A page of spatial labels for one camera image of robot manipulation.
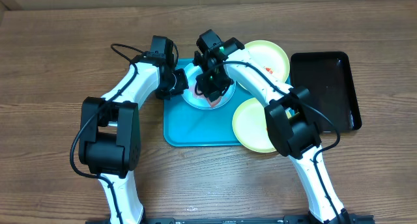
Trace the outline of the orange green scrub sponge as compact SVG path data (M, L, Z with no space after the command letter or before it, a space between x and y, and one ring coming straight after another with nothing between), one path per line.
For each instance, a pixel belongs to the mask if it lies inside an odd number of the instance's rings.
M224 96L220 96L215 100L210 100L198 89L197 85L194 85L193 98L195 99L194 106L199 109L215 109L225 105L229 101L229 99Z

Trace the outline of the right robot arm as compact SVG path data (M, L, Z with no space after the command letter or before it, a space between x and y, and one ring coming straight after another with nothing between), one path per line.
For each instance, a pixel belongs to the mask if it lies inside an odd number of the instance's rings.
M298 173L308 198L310 222L354 223L326 171L326 149L317 124L322 114L309 105L309 90L293 88L270 76L236 38L224 42L209 31L196 45L199 49L193 63L203 71L196 77L196 95L214 102L234 81L243 84L264 107L270 142L292 161Z

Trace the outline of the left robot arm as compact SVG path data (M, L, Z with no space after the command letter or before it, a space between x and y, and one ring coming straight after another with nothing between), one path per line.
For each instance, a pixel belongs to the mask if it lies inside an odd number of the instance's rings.
M134 179L141 151L139 110L150 94L170 100L188 88L178 57L172 40L153 36L148 51L128 59L129 70L115 87L82 103L70 164L77 174L100 181L110 209L106 223L145 222Z

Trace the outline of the light blue plate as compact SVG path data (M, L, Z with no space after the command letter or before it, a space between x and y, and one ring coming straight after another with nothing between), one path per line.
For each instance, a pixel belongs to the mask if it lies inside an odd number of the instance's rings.
M223 96L219 97L214 102L209 102L203 95L198 96L195 93L195 79L197 75L203 73L200 67L194 66L192 63L189 63L184 67L184 71L186 77L188 78L189 88L183 92L182 97L188 104L190 104L193 107L202 110L219 108L225 105L228 101L230 101L235 92L236 84L234 83L229 87L229 89Z

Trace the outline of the yellow-green plate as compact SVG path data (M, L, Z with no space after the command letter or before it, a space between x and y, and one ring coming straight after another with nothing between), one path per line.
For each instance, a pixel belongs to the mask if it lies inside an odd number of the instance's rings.
M239 143L259 153L276 152L268 137L264 107L256 98L242 102L232 119L232 129Z
M239 51L233 61L250 63L262 67L275 79L288 83L290 62L284 50L267 40L254 40L245 44L245 50Z

